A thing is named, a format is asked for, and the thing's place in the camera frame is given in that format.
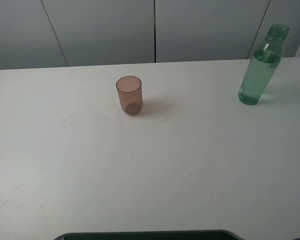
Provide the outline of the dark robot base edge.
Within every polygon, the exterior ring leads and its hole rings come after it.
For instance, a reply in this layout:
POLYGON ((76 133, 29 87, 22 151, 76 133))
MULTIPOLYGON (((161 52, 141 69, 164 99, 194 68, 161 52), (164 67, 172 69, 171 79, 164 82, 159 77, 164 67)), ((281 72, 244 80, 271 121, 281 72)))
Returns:
POLYGON ((227 230, 179 230, 137 232, 73 232, 57 240, 240 240, 241 237, 227 230))

